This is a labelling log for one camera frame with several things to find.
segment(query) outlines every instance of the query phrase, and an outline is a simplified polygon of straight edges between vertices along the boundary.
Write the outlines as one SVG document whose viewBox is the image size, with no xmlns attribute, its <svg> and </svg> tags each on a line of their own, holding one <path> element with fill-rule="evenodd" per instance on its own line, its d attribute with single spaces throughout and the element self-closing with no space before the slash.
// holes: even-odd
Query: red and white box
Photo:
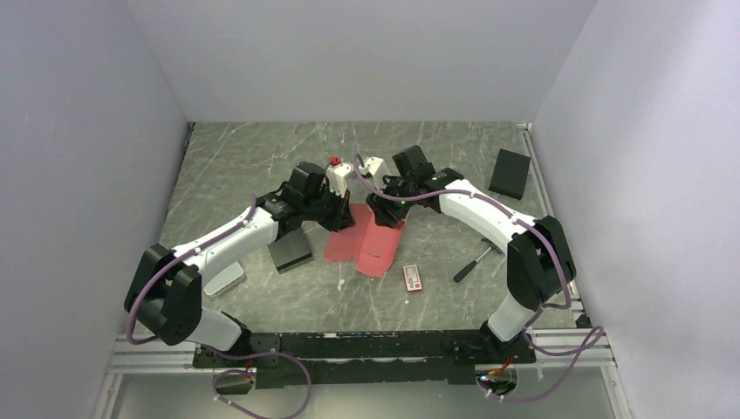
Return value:
<svg viewBox="0 0 740 419">
<path fill-rule="evenodd" d="M 406 284 L 406 292 L 421 291 L 421 277 L 415 264 L 403 267 L 403 282 Z"/>
</svg>

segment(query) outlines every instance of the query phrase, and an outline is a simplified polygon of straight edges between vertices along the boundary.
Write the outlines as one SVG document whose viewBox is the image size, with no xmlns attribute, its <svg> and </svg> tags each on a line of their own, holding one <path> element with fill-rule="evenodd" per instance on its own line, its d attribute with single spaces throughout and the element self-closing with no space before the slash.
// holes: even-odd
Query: red cloth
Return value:
<svg viewBox="0 0 740 419">
<path fill-rule="evenodd" d="M 375 224 L 375 214 L 364 203 L 349 206 L 355 225 L 329 233 L 324 258 L 329 262 L 354 260 L 355 269 L 370 277 L 382 277 L 395 258 L 403 224 L 396 228 Z"/>
</svg>

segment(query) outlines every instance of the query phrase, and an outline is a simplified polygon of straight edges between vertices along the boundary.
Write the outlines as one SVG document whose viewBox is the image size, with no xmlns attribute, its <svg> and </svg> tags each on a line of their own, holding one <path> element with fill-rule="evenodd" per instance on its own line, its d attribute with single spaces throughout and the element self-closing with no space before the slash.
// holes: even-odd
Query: white wall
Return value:
<svg viewBox="0 0 740 419">
<path fill-rule="evenodd" d="M 595 0 L 127 0 L 189 120 L 529 121 Z"/>
<path fill-rule="evenodd" d="M 122 1 L 0 5 L 2 418 L 92 412 L 185 127 Z"/>
<path fill-rule="evenodd" d="M 534 121 L 637 417 L 740 416 L 740 4 L 599 0 Z"/>
</svg>

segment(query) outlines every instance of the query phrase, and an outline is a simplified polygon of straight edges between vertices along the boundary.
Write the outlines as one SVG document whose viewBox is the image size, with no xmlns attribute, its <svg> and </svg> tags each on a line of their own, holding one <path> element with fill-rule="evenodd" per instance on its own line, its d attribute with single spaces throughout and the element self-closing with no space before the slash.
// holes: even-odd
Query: black handle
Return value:
<svg viewBox="0 0 740 419">
<path fill-rule="evenodd" d="M 470 271 L 472 271 L 473 268 L 476 267 L 477 264 L 478 262 L 475 260 L 470 262 L 464 268 L 462 268 L 454 277 L 452 277 L 452 279 L 454 279 L 455 282 L 462 281 L 463 278 L 465 278 L 470 273 Z"/>
</svg>

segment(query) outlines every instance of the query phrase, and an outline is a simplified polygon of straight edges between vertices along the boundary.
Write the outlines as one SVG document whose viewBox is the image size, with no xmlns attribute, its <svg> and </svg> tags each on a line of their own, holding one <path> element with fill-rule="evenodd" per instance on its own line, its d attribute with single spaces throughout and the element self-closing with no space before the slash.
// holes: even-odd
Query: gray marble surface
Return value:
<svg viewBox="0 0 740 419">
<path fill-rule="evenodd" d="M 169 205 L 161 243 L 188 242 L 213 230 L 288 179 L 300 161 L 343 159 L 355 149 L 387 159 L 419 144 L 437 169 L 455 168 L 479 189 L 493 172 L 499 148 L 527 154 L 522 135 L 510 123 L 350 122 L 196 124 Z M 542 216 L 534 172 L 521 201 L 489 192 L 515 210 Z M 352 201 L 366 191 L 350 182 Z M 460 284 L 453 275 L 484 250 L 481 236 L 431 209 L 409 213 L 396 258 L 383 278 L 369 278 L 352 262 L 323 258 L 328 232 L 304 223 L 314 260 L 279 275 L 267 248 L 245 255 L 247 278 L 204 305 L 238 317 L 256 332 L 338 332 L 478 328 L 506 294 L 504 256 L 490 252 Z M 406 292 L 401 267 L 419 266 L 423 291 Z M 341 291 L 338 284 L 344 279 Z M 574 327 L 569 312 L 548 311 L 536 327 Z"/>
</svg>

